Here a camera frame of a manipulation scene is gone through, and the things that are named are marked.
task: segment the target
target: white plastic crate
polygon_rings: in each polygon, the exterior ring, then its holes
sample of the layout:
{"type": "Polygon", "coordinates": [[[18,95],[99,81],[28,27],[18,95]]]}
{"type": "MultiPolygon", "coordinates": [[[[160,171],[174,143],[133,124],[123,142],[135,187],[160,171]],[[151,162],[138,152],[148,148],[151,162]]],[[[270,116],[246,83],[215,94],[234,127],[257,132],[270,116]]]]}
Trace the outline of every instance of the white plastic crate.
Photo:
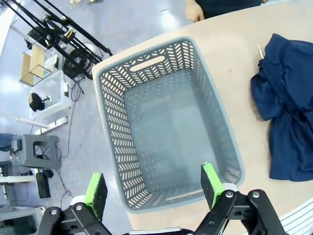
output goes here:
{"type": "Polygon", "coordinates": [[[72,106],[70,92],[68,91],[65,81],[70,81],[70,78],[61,70],[51,74],[32,87],[31,93],[38,94],[42,99],[48,96],[51,100],[45,101],[45,109],[42,111],[38,110],[33,112],[32,109],[29,108],[31,118],[44,119],[72,106]]]}

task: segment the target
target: green gripper pad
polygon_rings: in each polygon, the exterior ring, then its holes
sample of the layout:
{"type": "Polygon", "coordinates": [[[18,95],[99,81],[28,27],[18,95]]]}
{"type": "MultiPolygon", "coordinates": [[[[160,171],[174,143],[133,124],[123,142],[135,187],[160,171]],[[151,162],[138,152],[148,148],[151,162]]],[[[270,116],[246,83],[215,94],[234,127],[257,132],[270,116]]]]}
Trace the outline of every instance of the green gripper pad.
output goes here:
{"type": "Polygon", "coordinates": [[[211,210],[224,191],[224,187],[211,163],[201,165],[201,186],[211,210]]]}
{"type": "Polygon", "coordinates": [[[84,203],[93,211],[98,220],[102,220],[108,188],[103,173],[94,173],[89,183],[84,203]]]}

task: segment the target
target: dark shirt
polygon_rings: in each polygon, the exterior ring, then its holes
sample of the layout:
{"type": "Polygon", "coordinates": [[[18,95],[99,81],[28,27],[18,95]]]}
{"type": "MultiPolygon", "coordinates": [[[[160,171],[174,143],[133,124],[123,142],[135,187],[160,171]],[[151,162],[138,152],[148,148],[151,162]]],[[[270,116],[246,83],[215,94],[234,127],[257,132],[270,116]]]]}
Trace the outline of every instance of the dark shirt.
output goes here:
{"type": "Polygon", "coordinates": [[[249,7],[259,6],[262,0],[196,0],[204,14],[221,15],[249,7]]]}

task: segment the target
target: person's hand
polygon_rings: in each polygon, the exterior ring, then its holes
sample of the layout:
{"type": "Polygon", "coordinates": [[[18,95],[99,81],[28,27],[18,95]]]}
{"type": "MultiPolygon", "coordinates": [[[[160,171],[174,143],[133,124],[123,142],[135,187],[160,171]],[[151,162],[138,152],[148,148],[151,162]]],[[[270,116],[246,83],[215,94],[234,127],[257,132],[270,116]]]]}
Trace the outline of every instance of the person's hand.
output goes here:
{"type": "Polygon", "coordinates": [[[186,0],[186,17],[192,22],[204,20],[204,15],[201,7],[195,0],[186,0]]]}

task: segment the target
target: black mount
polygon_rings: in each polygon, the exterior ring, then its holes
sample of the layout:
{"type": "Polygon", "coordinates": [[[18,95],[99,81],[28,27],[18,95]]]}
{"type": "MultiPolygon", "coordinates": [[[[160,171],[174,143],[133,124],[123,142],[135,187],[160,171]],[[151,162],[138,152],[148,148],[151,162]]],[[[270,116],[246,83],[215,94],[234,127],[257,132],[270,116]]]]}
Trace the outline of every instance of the black mount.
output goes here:
{"type": "Polygon", "coordinates": [[[84,45],[79,39],[77,39],[75,35],[76,32],[81,33],[93,44],[95,44],[100,50],[103,50],[105,53],[112,56],[110,49],[102,45],[98,40],[92,37],[88,32],[86,32],[82,27],[80,27],[70,17],[61,12],[48,0],[44,1],[48,5],[50,5],[57,12],[57,14],[60,14],[61,17],[58,17],[46,6],[41,4],[38,0],[33,1],[47,13],[46,17],[44,17],[43,20],[39,20],[36,16],[34,16],[31,12],[29,12],[24,6],[22,6],[16,0],[2,0],[2,4],[5,4],[7,7],[13,10],[42,38],[45,38],[48,43],[48,46],[54,47],[62,56],[68,59],[78,72],[84,74],[84,76],[92,80],[92,76],[89,74],[89,71],[79,66],[79,64],[63,48],[61,48],[58,43],[62,41],[65,44],[70,44],[74,49],[78,50],[80,53],[85,55],[86,58],[89,61],[93,62],[94,64],[100,63],[102,61],[102,58],[93,53],[86,45],[84,45]],[[18,10],[15,10],[11,6],[10,2],[15,3],[17,7],[36,24],[36,26],[30,23],[18,10]]]}
{"type": "MultiPolygon", "coordinates": [[[[248,195],[224,191],[195,232],[182,229],[158,234],[221,235],[230,220],[241,220],[249,235],[286,235],[268,196],[260,189],[253,190],[248,195]]],[[[73,235],[80,232],[88,235],[111,235],[84,203],[76,203],[65,211],[58,207],[48,208],[37,235],[73,235]]]]}

